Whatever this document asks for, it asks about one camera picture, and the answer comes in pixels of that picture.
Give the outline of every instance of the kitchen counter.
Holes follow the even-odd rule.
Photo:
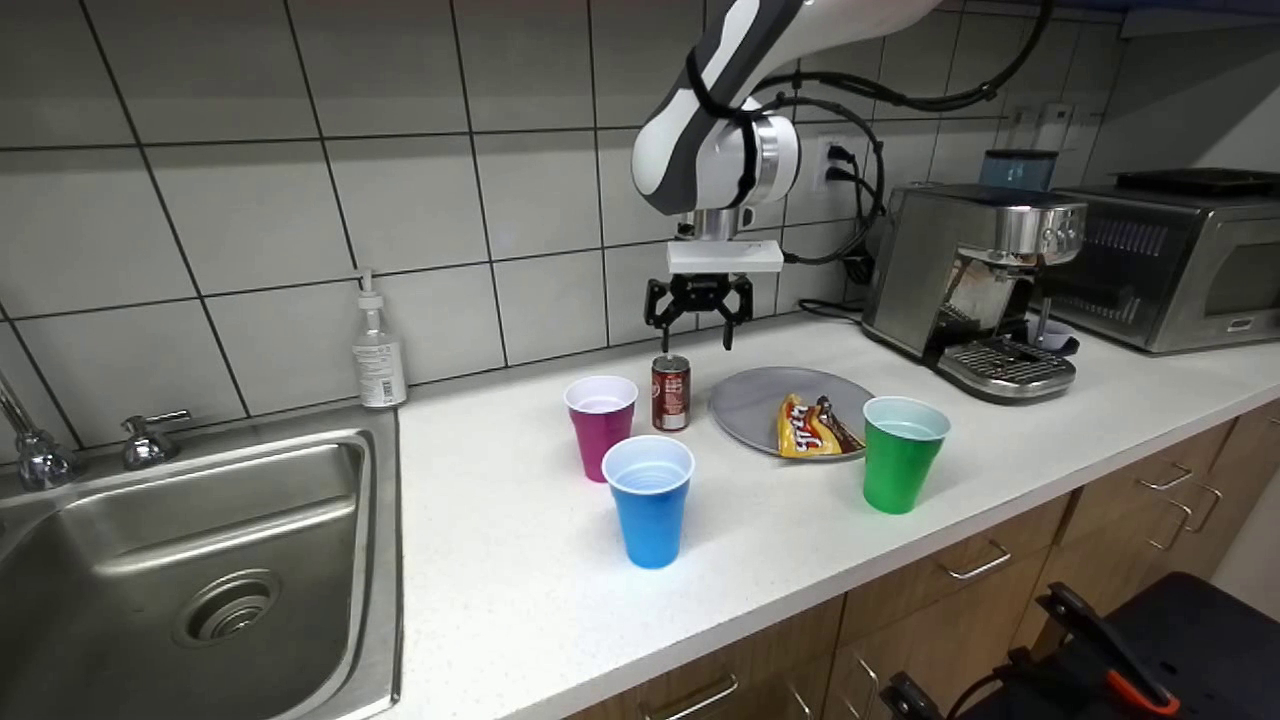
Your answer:
[[[850,320],[769,320],[680,336],[692,358],[684,550],[623,558],[611,494],[580,476],[563,388],[621,371],[649,390],[654,344],[425,388],[401,411],[403,692],[397,720],[563,715],[869,584],[953,539],[1058,498],[1280,397],[1280,344],[1142,354],[1086,339],[1076,382],[1044,402],[983,402],[872,344]],[[821,368],[953,414],[907,515],[859,498],[859,462],[781,462],[709,411],[746,368]]]

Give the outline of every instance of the plate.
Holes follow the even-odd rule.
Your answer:
[[[833,376],[833,371],[816,371],[816,368],[754,368],[754,371],[736,371],[723,382],[716,382],[713,390],[713,414],[723,426],[723,434],[775,456],[775,434],[772,434],[772,414],[786,402],[786,397],[798,390],[804,397],[804,402],[811,402],[816,397],[827,397],[841,424],[850,426],[850,434],[863,440],[863,402],[872,399],[869,388]],[[798,462],[841,462],[841,459],[857,459],[863,452],[846,452],[846,456],[788,456]]]

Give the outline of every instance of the coffee machine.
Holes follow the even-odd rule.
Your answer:
[[[983,399],[1059,397],[1076,368],[1050,333],[1051,299],[1035,274],[1069,264],[1082,245],[1082,201],[905,189],[876,252],[863,329]]]

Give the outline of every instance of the pump bottle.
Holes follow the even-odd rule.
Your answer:
[[[397,333],[385,329],[385,297],[372,290],[372,270],[359,270],[359,339],[353,344],[359,402],[397,408],[403,402],[403,358]]]

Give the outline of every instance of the sink basin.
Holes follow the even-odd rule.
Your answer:
[[[113,462],[0,494],[0,715],[256,720],[392,703],[392,414],[219,426],[155,469]]]

